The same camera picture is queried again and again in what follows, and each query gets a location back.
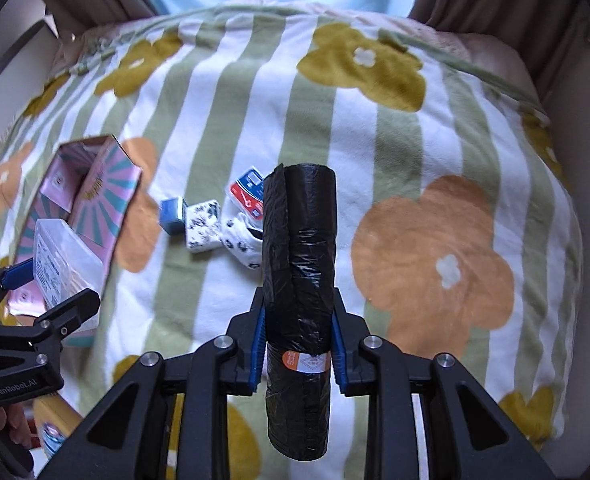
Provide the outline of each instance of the metal screw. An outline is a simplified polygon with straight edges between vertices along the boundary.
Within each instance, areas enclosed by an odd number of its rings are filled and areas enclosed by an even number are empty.
[[[230,335],[218,335],[213,341],[217,348],[229,348],[233,344],[233,338]]]
[[[159,354],[157,352],[146,352],[139,358],[139,362],[144,366],[155,366],[159,362]]]
[[[364,338],[364,346],[371,349],[379,348],[382,345],[382,341],[380,337],[376,335],[368,335]]]
[[[450,368],[455,364],[455,357],[451,354],[439,354],[435,360],[442,368]]]

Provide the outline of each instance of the human hand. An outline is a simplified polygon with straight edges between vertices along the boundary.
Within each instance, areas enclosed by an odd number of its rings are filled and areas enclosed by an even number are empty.
[[[30,447],[30,428],[24,407],[21,404],[10,404],[9,406],[0,406],[0,431],[5,428],[6,423],[9,426],[9,436],[15,444]]]

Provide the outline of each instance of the striped blanket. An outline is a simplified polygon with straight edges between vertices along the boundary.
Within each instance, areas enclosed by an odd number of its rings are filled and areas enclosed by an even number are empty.
[[[563,431],[581,239],[532,98],[417,38],[287,7],[102,29],[6,137],[0,258],[58,144],[107,134],[143,172],[94,346],[66,377],[81,413],[132,356],[223,333],[261,284],[226,249],[169,238],[159,202],[216,199],[226,219],[224,188],[250,166],[314,162],[337,175],[347,310],[406,352],[452,352],[534,445]],[[298,463],[268,442],[264,393],[229,401],[233,478],[361,478],[366,399],[333,386],[328,452]]]

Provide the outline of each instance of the orange label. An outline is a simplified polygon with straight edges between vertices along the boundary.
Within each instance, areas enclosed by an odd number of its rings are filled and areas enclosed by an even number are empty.
[[[331,354],[310,355],[288,350],[281,356],[281,362],[290,370],[305,374],[320,374],[331,367]]]

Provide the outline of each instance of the orange flower pattern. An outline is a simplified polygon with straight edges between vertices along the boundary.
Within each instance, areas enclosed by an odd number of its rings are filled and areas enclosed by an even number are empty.
[[[351,248],[353,275],[364,297],[390,312],[387,337],[401,350],[460,358],[472,325],[500,328],[513,309],[513,274],[492,242],[484,190],[445,176],[418,202],[394,196],[366,213]]]
[[[148,194],[157,170],[157,150],[150,140],[143,137],[125,140],[121,147],[133,164],[142,169],[142,173],[139,186],[128,204],[114,256],[123,269],[141,272],[149,262],[161,232],[159,206]]]
[[[17,198],[22,180],[22,164],[31,151],[32,143],[26,142],[17,153],[0,164],[0,215],[8,211]]]

